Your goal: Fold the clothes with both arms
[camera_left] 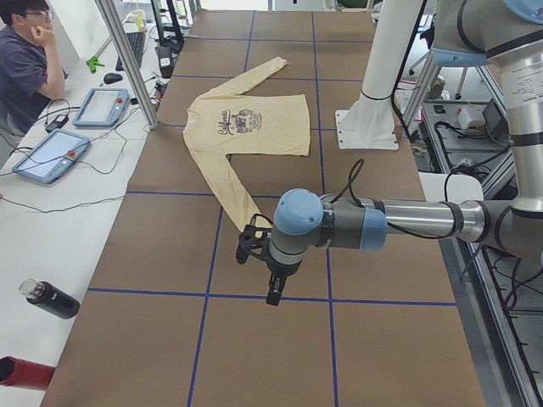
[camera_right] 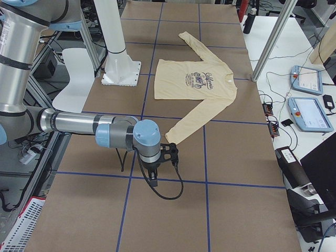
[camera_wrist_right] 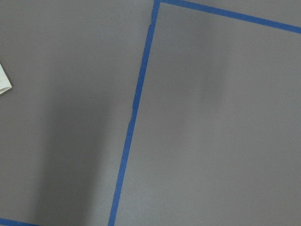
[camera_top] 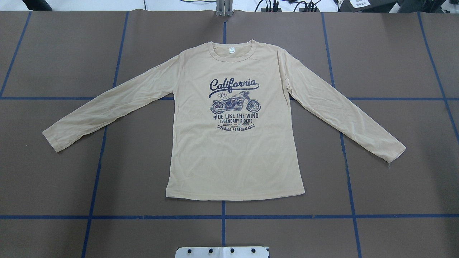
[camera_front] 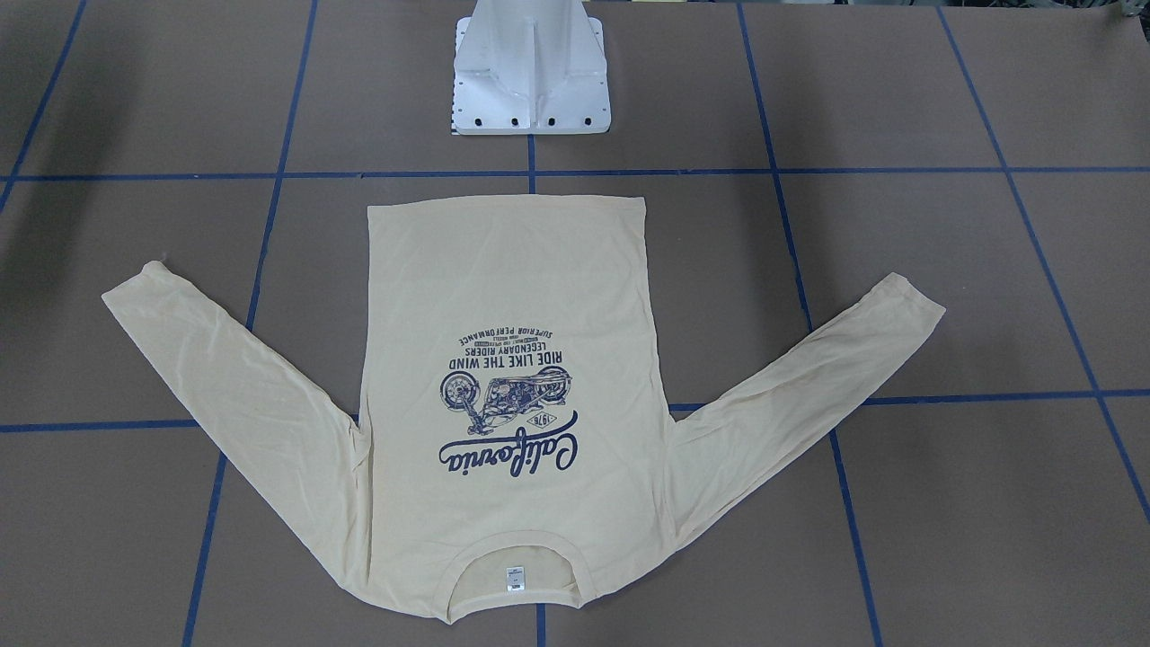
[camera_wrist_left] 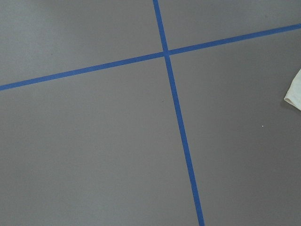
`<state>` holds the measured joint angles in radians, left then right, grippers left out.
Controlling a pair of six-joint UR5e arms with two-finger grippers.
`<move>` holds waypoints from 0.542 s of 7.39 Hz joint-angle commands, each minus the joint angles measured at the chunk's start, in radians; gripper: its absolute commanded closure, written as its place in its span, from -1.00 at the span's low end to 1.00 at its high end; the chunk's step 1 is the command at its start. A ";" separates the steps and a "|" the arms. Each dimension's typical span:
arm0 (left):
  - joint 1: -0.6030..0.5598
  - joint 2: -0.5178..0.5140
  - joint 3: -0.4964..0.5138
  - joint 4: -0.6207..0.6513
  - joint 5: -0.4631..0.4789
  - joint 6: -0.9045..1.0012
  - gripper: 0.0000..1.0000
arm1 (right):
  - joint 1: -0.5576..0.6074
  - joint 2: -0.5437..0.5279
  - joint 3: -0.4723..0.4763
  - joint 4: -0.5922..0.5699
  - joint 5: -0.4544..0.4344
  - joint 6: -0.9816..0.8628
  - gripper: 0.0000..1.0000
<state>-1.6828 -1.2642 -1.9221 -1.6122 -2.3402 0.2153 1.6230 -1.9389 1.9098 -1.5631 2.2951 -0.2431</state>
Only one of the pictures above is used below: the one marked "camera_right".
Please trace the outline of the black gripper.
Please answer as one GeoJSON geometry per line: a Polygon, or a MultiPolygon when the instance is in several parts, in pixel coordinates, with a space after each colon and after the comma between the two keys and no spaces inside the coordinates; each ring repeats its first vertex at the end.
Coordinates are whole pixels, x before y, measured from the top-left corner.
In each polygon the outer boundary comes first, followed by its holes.
{"type": "Polygon", "coordinates": [[[145,158],[145,168],[149,172],[149,180],[151,186],[157,186],[158,184],[157,169],[160,164],[171,161],[174,168],[178,170],[178,153],[179,151],[175,143],[161,143],[160,149],[156,155],[145,158]]]}

